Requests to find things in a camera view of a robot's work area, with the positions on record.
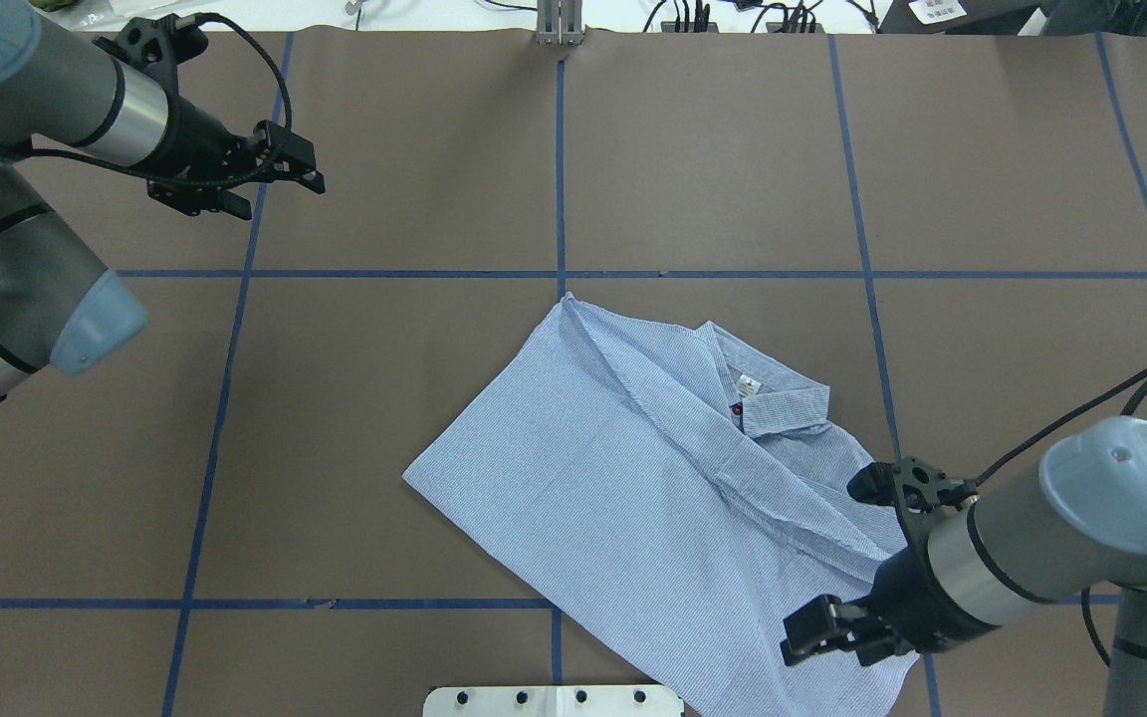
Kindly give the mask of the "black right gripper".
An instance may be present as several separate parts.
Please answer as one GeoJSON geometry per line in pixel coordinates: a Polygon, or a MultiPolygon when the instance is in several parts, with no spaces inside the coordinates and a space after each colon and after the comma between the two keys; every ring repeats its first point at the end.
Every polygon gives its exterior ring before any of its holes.
{"type": "Polygon", "coordinates": [[[914,652],[946,652],[994,630],[947,595],[928,555],[934,528],[963,516],[978,498],[974,480],[906,457],[861,468],[846,491],[855,501],[894,508],[906,546],[877,568],[868,595],[856,602],[816,597],[785,617],[780,648],[788,667],[832,653],[874,667],[914,652]]]}

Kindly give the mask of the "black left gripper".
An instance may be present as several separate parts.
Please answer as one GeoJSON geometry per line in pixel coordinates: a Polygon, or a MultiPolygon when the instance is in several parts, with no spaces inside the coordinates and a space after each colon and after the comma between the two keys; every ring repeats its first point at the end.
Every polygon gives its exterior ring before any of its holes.
{"type": "Polygon", "coordinates": [[[208,50],[210,15],[133,18],[97,49],[114,63],[115,89],[108,116],[96,128],[96,156],[145,176],[147,195],[186,216],[224,213],[249,221],[250,201],[235,187],[262,163],[255,180],[292,182],[323,195],[314,145],[280,123],[262,119],[245,137],[179,91],[178,69],[208,50]]]}

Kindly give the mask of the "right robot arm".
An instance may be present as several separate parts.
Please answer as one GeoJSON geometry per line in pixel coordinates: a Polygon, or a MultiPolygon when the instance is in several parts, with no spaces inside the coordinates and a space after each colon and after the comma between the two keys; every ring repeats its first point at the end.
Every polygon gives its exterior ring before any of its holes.
{"type": "Polygon", "coordinates": [[[952,650],[1097,583],[1119,586],[1106,716],[1147,716],[1147,419],[1107,416],[1058,441],[996,493],[916,458],[869,463],[856,501],[891,507],[905,550],[868,595],[785,617],[785,663],[841,650],[861,667],[952,650]]]}

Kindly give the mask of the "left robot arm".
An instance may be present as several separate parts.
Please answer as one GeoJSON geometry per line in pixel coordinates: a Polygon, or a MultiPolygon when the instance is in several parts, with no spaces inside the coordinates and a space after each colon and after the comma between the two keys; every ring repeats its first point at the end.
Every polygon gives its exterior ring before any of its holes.
{"type": "Polygon", "coordinates": [[[185,216],[250,221],[247,184],[295,182],[323,194],[312,142],[292,130],[282,69],[223,14],[128,20],[81,40],[26,1],[0,1],[0,405],[46,366],[89,371],[145,330],[147,312],[49,201],[23,159],[73,159],[145,181],[185,216]],[[283,114],[237,135],[184,96],[178,69],[228,28],[270,68],[283,114]]]}

